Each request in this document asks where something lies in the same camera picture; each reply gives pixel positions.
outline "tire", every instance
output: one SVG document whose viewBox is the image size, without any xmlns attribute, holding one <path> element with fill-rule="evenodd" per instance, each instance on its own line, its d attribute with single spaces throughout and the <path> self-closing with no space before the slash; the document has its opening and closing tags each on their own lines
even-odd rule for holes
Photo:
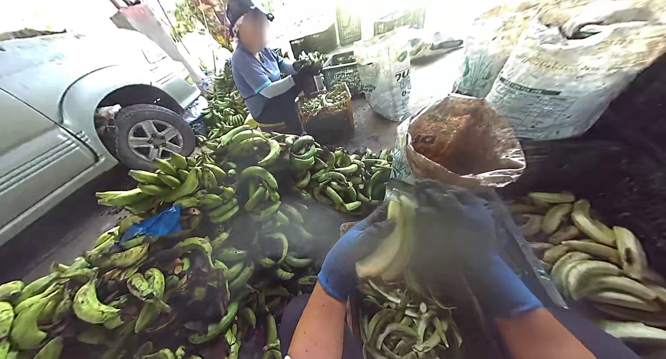
<svg viewBox="0 0 666 359">
<path fill-rule="evenodd" d="M 195 149 L 192 128 L 177 113 L 161 106 L 126 106 L 118 112 L 115 124 L 117 156 L 130 169 L 152 171 L 152 159 L 168 159 L 173 152 L 189 156 Z"/>
</svg>

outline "blue shirt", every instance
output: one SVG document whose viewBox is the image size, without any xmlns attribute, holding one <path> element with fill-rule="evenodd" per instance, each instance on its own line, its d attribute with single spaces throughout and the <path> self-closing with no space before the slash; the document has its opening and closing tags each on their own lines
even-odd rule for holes
<svg viewBox="0 0 666 359">
<path fill-rule="evenodd" d="M 280 68 L 284 65 L 282 57 L 268 47 L 259 52 L 259 57 L 261 61 L 240 42 L 231 56 L 234 82 L 254 118 L 261 114 L 268 101 L 268 98 L 259 92 L 280 79 Z"/>
</svg>

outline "blue glove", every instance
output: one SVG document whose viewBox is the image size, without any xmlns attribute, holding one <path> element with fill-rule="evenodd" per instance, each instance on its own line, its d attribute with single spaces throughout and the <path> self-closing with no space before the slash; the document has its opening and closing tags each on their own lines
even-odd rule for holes
<svg viewBox="0 0 666 359">
<path fill-rule="evenodd" d="M 340 302 L 356 290 L 356 261 L 369 255 L 379 241 L 393 230 L 394 223 L 386 219 L 384 202 L 368 217 L 349 229 L 328 252 L 317 276 L 319 284 Z"/>
<path fill-rule="evenodd" d="M 511 216 L 495 193 L 473 194 L 432 180 L 417 180 L 416 195 L 420 242 L 427 244 L 416 266 L 421 262 L 421 266 L 437 268 L 431 272 L 430 282 L 445 278 L 442 273 L 463 269 L 490 318 L 510 318 L 543 306 L 499 253 L 498 241 L 505 238 L 506 230 L 515 230 L 515 225 L 506 225 Z"/>
</svg>

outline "person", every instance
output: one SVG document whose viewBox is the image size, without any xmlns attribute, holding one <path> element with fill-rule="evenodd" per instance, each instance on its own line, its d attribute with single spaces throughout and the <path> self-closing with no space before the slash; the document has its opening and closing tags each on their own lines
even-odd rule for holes
<svg viewBox="0 0 666 359">
<path fill-rule="evenodd" d="M 227 18 L 232 35 L 238 39 L 231 57 L 231 71 L 250 114 L 264 130 L 303 134 L 295 100 L 305 79 L 312 79 L 317 72 L 298 69 L 297 62 L 266 47 L 269 21 L 274 17 L 251 0 L 229 0 Z M 280 78 L 281 73 L 288 75 Z"/>
<path fill-rule="evenodd" d="M 446 278 L 442 270 L 463 270 L 510 357 L 638 358 L 592 322 L 568 310 L 547 309 L 532 294 L 499 253 L 507 231 L 518 229 L 496 194 L 479 196 L 431 180 L 417 180 L 415 191 L 418 238 L 427 239 L 417 244 L 419 256 L 412 257 L 414 274 L 437 290 L 438 280 Z M 283 356 L 364 357 L 359 339 L 345 325 L 345 305 L 358 282 L 354 264 L 375 249 L 393 225 L 386 220 L 386 205 L 380 206 L 337 241 L 312 294 L 287 305 L 280 325 Z"/>
</svg>

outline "plastic crate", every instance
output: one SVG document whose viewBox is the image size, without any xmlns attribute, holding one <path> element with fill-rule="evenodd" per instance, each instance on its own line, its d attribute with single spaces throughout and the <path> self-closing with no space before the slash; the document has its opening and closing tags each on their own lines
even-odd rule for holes
<svg viewBox="0 0 666 359">
<path fill-rule="evenodd" d="M 340 82 L 345 82 L 352 96 L 363 92 L 361 77 L 356 67 L 354 51 L 336 53 L 328 58 L 322 68 L 326 88 L 332 87 Z"/>
<path fill-rule="evenodd" d="M 331 52 L 338 46 L 338 37 L 335 32 L 335 23 L 326 30 L 299 39 L 289 41 L 294 57 L 305 51 L 305 53 L 319 51 L 321 53 Z"/>
<path fill-rule="evenodd" d="M 415 10 L 394 12 L 374 22 L 374 36 L 381 35 L 401 26 L 423 28 L 425 19 L 426 9 L 424 7 Z"/>
<path fill-rule="evenodd" d="M 352 14 L 349 8 L 337 6 L 336 18 L 341 45 L 361 40 L 361 17 Z"/>
</svg>

